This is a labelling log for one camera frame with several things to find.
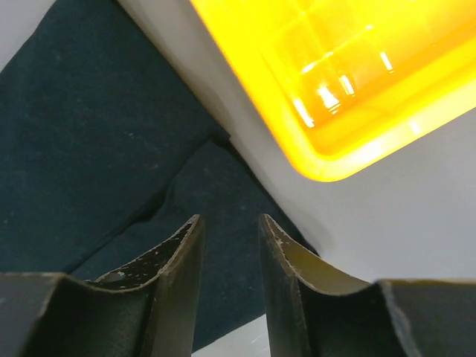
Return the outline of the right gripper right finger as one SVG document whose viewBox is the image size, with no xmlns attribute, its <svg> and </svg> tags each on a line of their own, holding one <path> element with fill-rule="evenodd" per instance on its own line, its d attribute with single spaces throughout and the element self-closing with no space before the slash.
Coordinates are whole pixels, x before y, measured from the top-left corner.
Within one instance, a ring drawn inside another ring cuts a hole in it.
<svg viewBox="0 0 476 357">
<path fill-rule="evenodd" d="M 348 275 L 260 217 L 273 356 L 473 356 L 475 283 Z"/>
</svg>

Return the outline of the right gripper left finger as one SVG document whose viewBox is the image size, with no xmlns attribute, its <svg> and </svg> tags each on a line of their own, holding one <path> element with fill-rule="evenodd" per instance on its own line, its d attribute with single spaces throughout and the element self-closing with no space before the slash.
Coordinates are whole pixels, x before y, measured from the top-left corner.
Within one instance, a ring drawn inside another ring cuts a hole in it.
<svg viewBox="0 0 476 357">
<path fill-rule="evenodd" d="M 192 216 L 171 237 L 94 281 L 1 275 L 3 356 L 190 356 L 205 242 Z"/>
</svg>

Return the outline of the black t-shirt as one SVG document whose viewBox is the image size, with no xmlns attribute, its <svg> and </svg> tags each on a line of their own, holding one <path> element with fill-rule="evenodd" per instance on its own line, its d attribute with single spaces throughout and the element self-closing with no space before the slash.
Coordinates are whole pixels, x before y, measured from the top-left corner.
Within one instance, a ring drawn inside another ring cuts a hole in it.
<svg viewBox="0 0 476 357">
<path fill-rule="evenodd" d="M 193 347 L 262 316 L 258 222 L 295 225 L 115 1 L 56 1 L 1 72 L 1 270 L 92 280 L 205 219 Z"/>
</svg>

